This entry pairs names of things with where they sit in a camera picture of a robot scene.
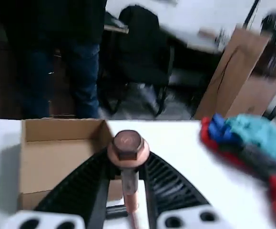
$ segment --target blue jeans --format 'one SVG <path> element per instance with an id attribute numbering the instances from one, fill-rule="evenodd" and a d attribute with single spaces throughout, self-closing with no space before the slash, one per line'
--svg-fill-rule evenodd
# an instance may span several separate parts
<path id="1" fill-rule="evenodd" d="M 53 54 L 59 48 L 67 64 L 70 93 L 77 118 L 98 118 L 96 80 L 99 45 L 59 34 L 41 34 L 31 45 L 20 48 L 17 56 L 20 103 L 24 119 L 49 117 Z"/>

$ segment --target dark clothing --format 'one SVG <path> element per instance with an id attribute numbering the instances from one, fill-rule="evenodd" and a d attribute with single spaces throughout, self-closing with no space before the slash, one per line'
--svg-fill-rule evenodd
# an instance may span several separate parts
<path id="1" fill-rule="evenodd" d="M 24 119 L 49 117 L 53 54 L 59 48 L 67 64 L 77 118 L 99 118 L 96 80 L 99 45 L 60 33 L 41 33 L 37 45 L 17 49 L 20 102 Z"/>
<path id="2" fill-rule="evenodd" d="M 76 39 L 100 43 L 107 0 L 4 0 L 5 22 L 25 31 L 63 32 Z"/>

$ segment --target mounting hole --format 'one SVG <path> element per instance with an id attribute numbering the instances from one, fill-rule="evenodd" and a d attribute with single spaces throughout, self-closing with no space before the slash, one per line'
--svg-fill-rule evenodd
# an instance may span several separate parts
<path id="1" fill-rule="evenodd" d="M 56 229 L 74 229 L 75 228 L 75 224 L 73 222 L 63 222 L 62 224 L 60 224 Z"/>
<path id="2" fill-rule="evenodd" d="M 183 226 L 183 222 L 179 217 L 169 217 L 165 220 L 165 226 L 167 228 L 180 228 Z"/>
<path id="3" fill-rule="evenodd" d="M 39 219 L 29 219 L 21 224 L 20 229 L 36 229 L 39 224 Z"/>
<path id="4" fill-rule="evenodd" d="M 201 213 L 200 218 L 203 222 L 214 222 L 217 220 L 216 215 L 209 211 Z"/>

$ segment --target table surface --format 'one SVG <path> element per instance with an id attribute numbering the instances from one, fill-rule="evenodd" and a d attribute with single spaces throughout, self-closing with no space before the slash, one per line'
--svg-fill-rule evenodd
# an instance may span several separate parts
<path id="1" fill-rule="evenodd" d="M 182 42 L 187 48 L 212 54 L 219 54 L 223 51 L 212 39 L 199 36 L 197 33 L 176 30 L 165 25 L 161 25 L 161 29 Z"/>
<path id="2" fill-rule="evenodd" d="M 206 150 L 198 137 L 199 121 L 109 121 L 109 125 L 113 134 L 123 129 L 140 132 L 151 150 L 182 173 L 233 228 L 276 228 L 266 189 Z M 20 121 L 0 120 L 0 226 L 17 207 L 20 128 Z M 147 214 L 141 217 L 146 225 Z M 105 223 L 104 228 L 115 228 L 116 224 L 118 229 L 128 228 L 122 220 Z"/>

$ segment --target black office chair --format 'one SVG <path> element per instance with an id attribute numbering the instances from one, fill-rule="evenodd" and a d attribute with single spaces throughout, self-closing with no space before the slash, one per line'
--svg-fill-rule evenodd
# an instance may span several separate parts
<path id="1" fill-rule="evenodd" d="M 158 17 L 149 10 L 128 6 L 122 10 L 119 20 L 128 25 L 128 34 L 115 34 L 115 45 L 106 70 L 111 75 L 108 88 L 99 87 L 100 98 L 114 114 L 127 95 L 129 83 L 153 85 L 158 96 L 160 115 L 164 109 L 166 89 L 174 60 L 174 50 L 167 45 L 166 35 L 160 31 Z M 114 109 L 111 108 L 106 89 L 122 85 Z"/>

